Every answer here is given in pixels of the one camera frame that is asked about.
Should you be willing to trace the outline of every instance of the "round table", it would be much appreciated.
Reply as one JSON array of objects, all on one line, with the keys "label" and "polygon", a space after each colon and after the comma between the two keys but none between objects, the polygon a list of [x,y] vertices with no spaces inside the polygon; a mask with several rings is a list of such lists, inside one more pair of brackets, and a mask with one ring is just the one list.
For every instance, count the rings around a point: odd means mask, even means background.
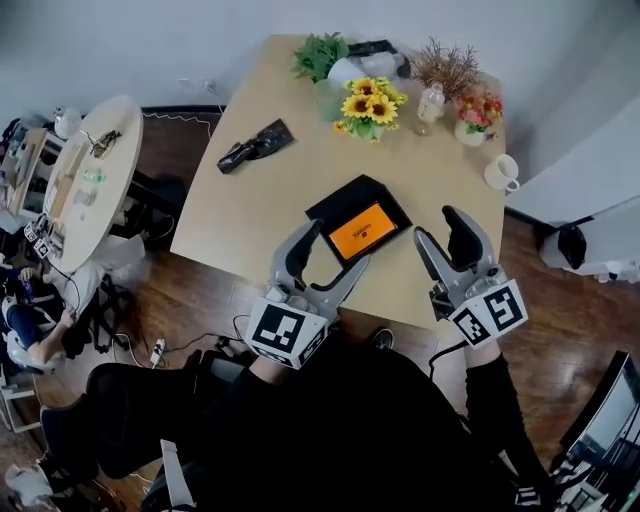
[{"label": "round table", "polygon": [[[91,154],[91,143],[80,131],[64,145],[53,168],[45,197],[51,192],[56,176],[67,173],[72,152],[82,146],[81,158],[73,184],[60,215],[55,219],[64,236],[64,249],[60,258],[49,258],[62,272],[73,272],[93,253],[100,241],[109,233],[113,218],[122,206],[138,162],[142,142],[142,111],[128,96],[111,98],[95,107],[83,120],[80,130],[99,138],[111,130],[119,131],[119,137],[111,150],[101,159]],[[95,183],[84,177],[86,170],[99,170],[103,181]],[[89,206],[74,204],[78,190],[95,193]]]}]

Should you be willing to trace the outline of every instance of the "pink flower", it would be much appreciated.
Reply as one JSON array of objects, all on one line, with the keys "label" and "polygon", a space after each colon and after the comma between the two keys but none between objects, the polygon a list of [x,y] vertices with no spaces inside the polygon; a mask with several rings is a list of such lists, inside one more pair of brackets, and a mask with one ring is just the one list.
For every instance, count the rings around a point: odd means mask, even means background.
[{"label": "pink flower", "polygon": [[466,115],[466,121],[471,124],[477,124],[480,126],[484,125],[482,116],[478,113],[476,109],[469,110]]}]

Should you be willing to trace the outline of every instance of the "power strip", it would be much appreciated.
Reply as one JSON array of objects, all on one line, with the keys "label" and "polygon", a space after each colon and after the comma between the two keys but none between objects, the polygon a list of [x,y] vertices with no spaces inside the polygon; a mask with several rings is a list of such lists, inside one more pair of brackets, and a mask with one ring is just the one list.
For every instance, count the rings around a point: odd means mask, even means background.
[{"label": "power strip", "polygon": [[164,347],[164,338],[158,338],[158,341],[156,341],[156,344],[153,347],[153,352],[151,353],[151,368],[155,368],[160,363],[162,354],[164,354]]}]

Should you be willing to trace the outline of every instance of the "dried plant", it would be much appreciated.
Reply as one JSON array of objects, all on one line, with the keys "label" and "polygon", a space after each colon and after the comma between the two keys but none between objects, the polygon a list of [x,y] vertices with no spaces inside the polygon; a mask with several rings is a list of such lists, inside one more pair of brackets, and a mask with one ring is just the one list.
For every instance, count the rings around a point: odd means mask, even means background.
[{"label": "dried plant", "polygon": [[476,51],[468,46],[464,51],[458,46],[445,48],[434,39],[410,57],[412,78],[425,87],[440,82],[447,100],[451,100],[480,82],[480,71],[475,58]]}]

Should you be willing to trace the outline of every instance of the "white device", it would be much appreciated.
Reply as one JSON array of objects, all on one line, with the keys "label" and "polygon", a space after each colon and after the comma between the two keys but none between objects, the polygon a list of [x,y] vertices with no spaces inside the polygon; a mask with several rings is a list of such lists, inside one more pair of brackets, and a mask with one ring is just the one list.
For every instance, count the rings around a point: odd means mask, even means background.
[{"label": "white device", "polygon": [[153,347],[153,352],[151,353],[151,366],[153,368],[158,366],[158,363],[160,363],[162,355],[164,354],[165,345],[164,338],[158,338],[158,341],[156,341],[156,344]]},{"label": "white device", "polygon": [[301,368],[329,335],[338,306],[369,264],[365,256],[330,285],[307,286],[302,271],[321,226],[319,220],[305,224],[276,249],[269,291],[256,300],[245,334],[244,341],[256,354],[289,368]]},{"label": "white device", "polygon": [[449,321],[472,348],[480,348],[528,319],[515,279],[493,286],[462,303]]}]

